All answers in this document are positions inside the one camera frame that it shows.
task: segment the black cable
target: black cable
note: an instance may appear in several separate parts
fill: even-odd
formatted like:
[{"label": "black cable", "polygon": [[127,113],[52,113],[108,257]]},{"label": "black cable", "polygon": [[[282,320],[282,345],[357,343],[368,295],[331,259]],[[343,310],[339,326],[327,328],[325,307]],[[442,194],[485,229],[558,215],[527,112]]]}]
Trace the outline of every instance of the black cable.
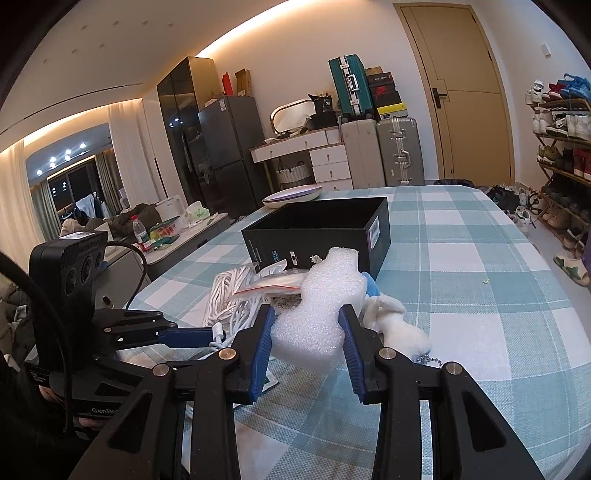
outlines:
[{"label": "black cable", "polygon": [[125,247],[125,248],[129,248],[130,250],[133,250],[135,253],[137,253],[139,255],[139,257],[142,259],[142,276],[139,279],[139,283],[138,286],[135,288],[135,292],[134,294],[131,296],[131,298],[129,299],[129,301],[127,302],[127,305],[125,306],[125,310],[129,310],[129,305],[131,304],[132,301],[134,301],[135,296],[139,293],[140,288],[142,287],[142,283],[144,283],[144,279],[146,278],[146,268],[148,267],[148,263],[146,262],[146,257],[144,255],[144,253],[135,245],[131,245],[131,244],[126,244],[125,242],[118,242],[116,240],[107,242],[107,247]]},{"label": "black cable", "polygon": [[13,281],[31,301],[37,303],[46,313],[47,318],[53,324],[53,333],[56,336],[57,346],[61,355],[61,364],[64,370],[64,433],[72,429],[72,349],[68,340],[66,327],[62,323],[54,306],[49,301],[45,292],[27,275],[21,267],[0,251],[0,273]]}]

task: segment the sticker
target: sticker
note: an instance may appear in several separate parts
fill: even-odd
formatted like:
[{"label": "sticker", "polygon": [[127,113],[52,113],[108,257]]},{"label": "sticker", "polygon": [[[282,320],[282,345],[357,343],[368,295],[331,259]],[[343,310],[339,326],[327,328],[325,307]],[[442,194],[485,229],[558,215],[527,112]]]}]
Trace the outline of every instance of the sticker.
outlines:
[{"label": "sticker", "polygon": [[71,233],[70,235],[63,236],[61,238],[69,238],[72,240],[78,240],[79,238],[84,238],[89,235],[94,235],[95,233],[96,232],[76,232],[76,233]]},{"label": "sticker", "polygon": [[376,217],[374,222],[369,227],[369,249],[373,249],[375,244],[378,243],[379,238],[379,217]]}]

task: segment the luggage handle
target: luggage handle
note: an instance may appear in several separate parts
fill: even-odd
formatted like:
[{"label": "luggage handle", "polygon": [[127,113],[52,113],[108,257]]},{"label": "luggage handle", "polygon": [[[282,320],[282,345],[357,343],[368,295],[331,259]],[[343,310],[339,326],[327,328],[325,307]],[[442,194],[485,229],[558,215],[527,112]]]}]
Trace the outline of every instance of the luggage handle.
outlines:
[{"label": "luggage handle", "polygon": [[350,74],[347,75],[347,82],[349,84],[349,90],[351,90],[351,92],[358,92],[359,91],[359,84],[357,83],[357,78],[355,77],[355,74]]}]

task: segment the door handle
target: door handle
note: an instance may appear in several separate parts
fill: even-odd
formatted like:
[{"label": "door handle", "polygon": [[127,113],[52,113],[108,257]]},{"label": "door handle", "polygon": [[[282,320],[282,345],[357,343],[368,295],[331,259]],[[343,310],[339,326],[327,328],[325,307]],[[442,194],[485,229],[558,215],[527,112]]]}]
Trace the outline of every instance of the door handle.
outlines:
[{"label": "door handle", "polygon": [[436,88],[433,89],[433,98],[435,98],[435,106],[441,108],[441,98],[447,98],[446,93],[439,93]]}]

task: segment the table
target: table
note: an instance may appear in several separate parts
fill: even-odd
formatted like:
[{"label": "table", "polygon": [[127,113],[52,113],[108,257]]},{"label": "table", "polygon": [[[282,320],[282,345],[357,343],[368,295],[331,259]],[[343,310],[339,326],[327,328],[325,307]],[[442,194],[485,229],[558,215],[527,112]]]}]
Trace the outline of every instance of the table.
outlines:
[{"label": "table", "polygon": [[[546,478],[564,478],[560,470],[590,436],[591,346],[546,262],[479,190],[395,187],[321,199],[365,196],[389,203],[392,245],[379,288],[400,299],[406,321],[430,335],[432,356],[464,365]],[[250,261],[241,229],[267,213],[261,209],[218,235],[132,306],[200,325],[214,276]],[[191,354],[158,345],[123,358],[148,366]],[[269,368],[280,383],[236,411],[243,479],[371,478],[379,407],[359,404],[345,365],[326,376],[279,360]],[[421,411],[429,478],[428,406]]]},{"label": "table", "polygon": [[215,213],[211,217],[188,228],[179,234],[179,238],[164,250],[152,250],[146,255],[147,272],[150,280],[155,280],[175,266],[187,255],[193,253],[230,226],[227,213]]}]

